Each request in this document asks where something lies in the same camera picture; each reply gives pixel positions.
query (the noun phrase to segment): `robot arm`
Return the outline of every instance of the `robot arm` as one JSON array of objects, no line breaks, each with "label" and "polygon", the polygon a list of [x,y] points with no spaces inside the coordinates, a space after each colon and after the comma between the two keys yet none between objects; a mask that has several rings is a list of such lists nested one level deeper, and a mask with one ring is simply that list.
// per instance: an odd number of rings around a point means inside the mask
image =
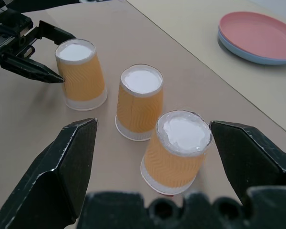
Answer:
[{"label": "robot arm", "polygon": [[46,10],[53,7],[80,3],[78,0],[8,0],[10,3],[8,4],[9,9],[13,9],[15,11],[25,13],[32,12],[38,10]]},{"label": "robot arm", "polygon": [[62,83],[64,80],[61,76],[47,66],[30,59],[35,53],[32,44],[37,39],[45,37],[59,45],[75,37],[43,21],[40,21],[38,27],[32,29],[33,22],[29,17],[8,9],[5,5],[6,3],[0,0],[1,67],[28,79],[46,83]]},{"label": "robot arm", "polygon": [[211,204],[200,192],[181,208],[162,198],[144,208],[140,194],[123,192],[90,193],[83,205],[97,128],[88,119],[64,127],[35,159],[0,210],[0,229],[62,229],[81,210],[77,229],[286,229],[286,154],[254,127],[210,127],[242,205]]}]

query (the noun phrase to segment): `plate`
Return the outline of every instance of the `plate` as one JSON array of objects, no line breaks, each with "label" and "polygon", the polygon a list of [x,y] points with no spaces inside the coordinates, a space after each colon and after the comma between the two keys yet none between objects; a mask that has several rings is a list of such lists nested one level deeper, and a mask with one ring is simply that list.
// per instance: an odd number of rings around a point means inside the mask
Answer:
[{"label": "plate", "polygon": [[286,60],[286,24],[263,14],[233,12],[219,24],[232,45],[256,56]]},{"label": "plate", "polygon": [[259,64],[266,64],[266,65],[282,65],[282,64],[286,64],[286,60],[277,60],[277,59],[270,59],[270,58],[264,58],[264,57],[260,57],[260,56],[256,56],[253,54],[250,54],[244,50],[241,50],[240,48],[232,45],[227,39],[225,39],[223,37],[223,35],[221,34],[220,29],[218,29],[218,38],[221,41],[221,43],[232,53],[234,53],[235,55],[254,62],[254,63],[259,63]]}]

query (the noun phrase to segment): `paper cup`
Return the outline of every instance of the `paper cup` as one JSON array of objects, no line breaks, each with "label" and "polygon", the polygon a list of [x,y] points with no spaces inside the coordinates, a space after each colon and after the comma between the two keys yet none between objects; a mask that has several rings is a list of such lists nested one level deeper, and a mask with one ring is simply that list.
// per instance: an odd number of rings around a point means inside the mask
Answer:
[{"label": "paper cup", "polygon": [[163,78],[157,69],[138,64],[122,73],[115,124],[124,137],[150,139],[162,108]]},{"label": "paper cup", "polygon": [[162,115],[141,162],[141,174],[154,190],[176,195],[188,189],[212,141],[202,118],[188,111]]},{"label": "paper cup", "polygon": [[107,99],[101,65],[95,46],[85,40],[72,39],[62,43],[55,52],[59,74],[68,107],[88,111]]}]

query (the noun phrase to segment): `white table surface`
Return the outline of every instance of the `white table surface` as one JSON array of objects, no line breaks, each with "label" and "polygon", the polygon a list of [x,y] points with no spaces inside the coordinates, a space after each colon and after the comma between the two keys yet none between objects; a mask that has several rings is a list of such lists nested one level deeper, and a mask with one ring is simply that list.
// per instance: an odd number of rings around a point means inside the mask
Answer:
[{"label": "white table surface", "polygon": [[[188,109],[206,121],[223,120],[259,128],[286,152],[286,132],[255,108],[212,70],[192,56],[125,1],[75,4],[27,13],[35,25],[44,20],[92,41],[108,87],[108,99],[96,110],[77,112],[66,107],[61,85],[25,79],[0,68],[0,207],[34,158],[73,121],[97,117],[99,127],[89,191],[141,192],[148,205],[162,197],[142,179],[140,163],[148,142],[133,142],[115,128],[119,79],[136,63],[159,69],[164,78],[164,112]],[[33,58],[57,70],[56,45],[42,39]],[[237,198],[229,184],[215,144],[193,185],[211,201]],[[174,197],[182,204],[182,195]]]},{"label": "white table surface", "polygon": [[286,19],[247,0],[128,1],[286,130],[286,66],[250,63],[217,40],[220,19],[233,11]]}]

